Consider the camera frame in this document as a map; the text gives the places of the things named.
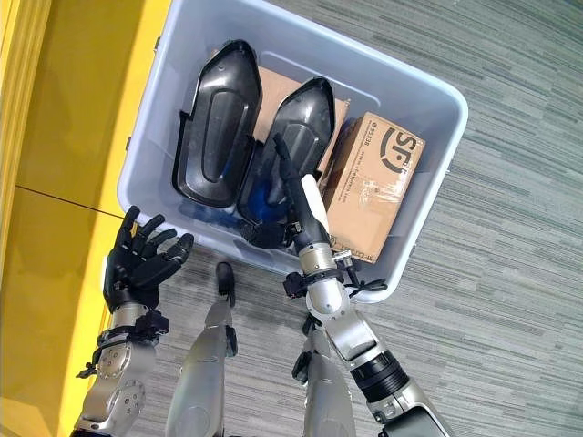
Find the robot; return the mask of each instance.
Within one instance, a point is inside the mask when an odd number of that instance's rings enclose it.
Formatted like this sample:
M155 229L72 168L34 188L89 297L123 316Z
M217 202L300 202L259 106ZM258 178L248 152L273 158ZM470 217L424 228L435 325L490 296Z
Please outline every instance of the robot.
M330 346L343 362L381 425L379 437L454 437L451 429L413 378L374 333L366 318L351 308L358 281L350 252L332 254L325 217L310 201L307 177L300 178L288 149L275 138L280 174L291 202L287 224L249 225L241 230L253 244L275 249L293 243L302 273L283 283L293 299L305 297L307 339L292 376L306 384L304 437L353 437L352 400L342 373L330 360ZM96 381L87 393L72 437L122 437L144 404L144 380L155 361L154 347L168 332L169 321L156 307L158 285L186 261L194 238L184 234L166 252L158 245L176 236L166 230L148 241L164 218L156 216L133 237L139 210L131 207L109 253L104 297L112 313L110 327L97 339L93 360L79 377ZM354 289L343 284L348 273ZM227 263L217 266L219 298L211 306L203 332L184 362L169 408L166 435L221 437L223 430L224 361L237 354L230 310L235 303L234 278Z

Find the black plastic cover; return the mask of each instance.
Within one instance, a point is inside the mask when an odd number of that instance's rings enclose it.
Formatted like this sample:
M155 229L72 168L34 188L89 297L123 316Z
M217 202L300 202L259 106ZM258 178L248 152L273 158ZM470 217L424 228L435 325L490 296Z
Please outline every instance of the black plastic cover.
M248 43L231 41L200 72L190 114L180 113L172 184L204 205L235 203L249 165L261 81Z
M262 150L251 161L238 209L251 223L283 221L289 205L280 175L275 135L285 141L300 177L314 174L334 131L334 95L330 82L315 77L281 102Z

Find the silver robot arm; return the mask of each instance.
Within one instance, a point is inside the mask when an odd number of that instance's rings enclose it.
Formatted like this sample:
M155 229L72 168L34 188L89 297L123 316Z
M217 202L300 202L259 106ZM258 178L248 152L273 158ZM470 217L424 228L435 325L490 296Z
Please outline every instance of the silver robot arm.
M133 327L147 317L148 307L128 303L115 310L107 338L99 347L96 380L83 402L83 411L71 434L121 437L137 419L146 397L145 381L154 367L154 341L128 340L122 327Z
M332 347L363 392L373 417L384 426L381 436L454 437L365 317L351 308L350 295L336 264L349 260L350 253L339 254L336 259L332 256L326 227L312 214L317 208L311 207L306 198L287 147L281 136L274 140L281 158L281 178L292 203L293 223L288 226L291 232L287 238L293 242L302 267L302 275L292 273L286 278L286 293L292 298L305 295L308 311L322 323Z
M188 258L194 237L184 234L166 251L158 246L176 236L167 229L150 239L164 217L157 215L132 233L139 209L124 217L107 256L103 296L111 323L97 338L97 349L77 377L96 375L86 395L72 437L122 437L144 405L145 381L154 366L154 346L169 331L169 320L155 308L159 284L176 273Z

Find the robot finger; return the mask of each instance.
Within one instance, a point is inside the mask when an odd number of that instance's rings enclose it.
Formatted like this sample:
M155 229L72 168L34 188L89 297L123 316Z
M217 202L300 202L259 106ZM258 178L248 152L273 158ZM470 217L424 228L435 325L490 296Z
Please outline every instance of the robot finger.
M184 234L168 251L159 253L138 266L130 278L131 283L143 290L159 285L180 269L189 257L193 245L192 234Z
M142 258L152 258L154 255L156 255L156 251L158 250L158 246L160 244L162 244L167 239L172 239L174 237L176 237L175 229L167 229L164 232L159 233L156 237L146 243L146 246L144 246L144 250L142 251Z
M151 234L155 228L159 225L164 223L164 216L158 214L149 220L144 226L140 226L138 228L138 232L136 233L136 237L134 237L134 242L131 245L131 251L133 253L141 253L144 249L144 245L146 244L146 240L148 240L149 234Z
M170 246L170 248L163 254L164 258L168 261L177 261L180 265L189 257L192 246L194 245L194 236L192 234L183 234L182 237L176 242L176 244Z
M116 236L116 246L123 246L129 248L131 243L131 229L134 227L134 221L139 216L139 208L132 205L123 221L121 222L121 227L119 228L118 235Z
M168 260L165 255L165 253L159 253L134 270L130 278L134 287L140 290L156 287L180 269L180 262Z

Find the gray plastic bin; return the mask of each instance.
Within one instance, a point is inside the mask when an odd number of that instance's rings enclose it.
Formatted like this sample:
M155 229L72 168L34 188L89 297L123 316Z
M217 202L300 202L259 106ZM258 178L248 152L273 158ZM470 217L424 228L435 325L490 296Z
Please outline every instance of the gray plastic bin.
M265 269L299 268L290 253L255 249L234 231L193 219L171 184L179 111L190 111L199 71L213 49L245 39L259 63L303 82L331 79L334 93L351 99L348 117L371 111L426 140L398 217L376 264L363 263L362 279L387 278L388 290L362 292L376 302L396 288L437 190L464 132L467 103L447 83L277 6L255 0L175 0L118 182L124 210L138 205L140 220L162 213L165 228L192 232L198 244Z

